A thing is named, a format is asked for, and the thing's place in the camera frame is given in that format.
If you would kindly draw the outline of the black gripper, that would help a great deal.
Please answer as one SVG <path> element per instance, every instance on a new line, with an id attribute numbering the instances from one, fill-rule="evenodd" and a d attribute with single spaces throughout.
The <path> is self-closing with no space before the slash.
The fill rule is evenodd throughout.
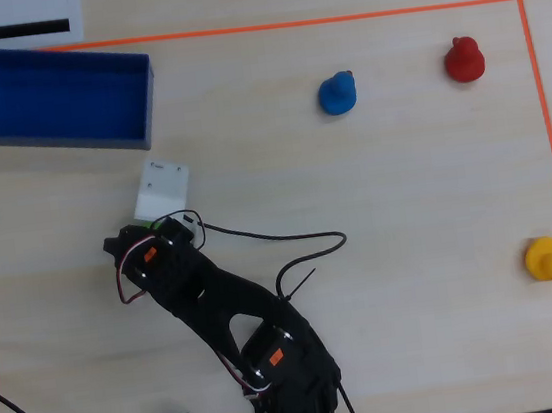
<path id="1" fill-rule="evenodd" d="M 148 227 L 129 224 L 106 237 L 103 251 L 116 262 L 120 302 L 148 294 L 167 310 L 206 305 L 212 298 L 195 233 L 182 219 L 163 218 Z"/>

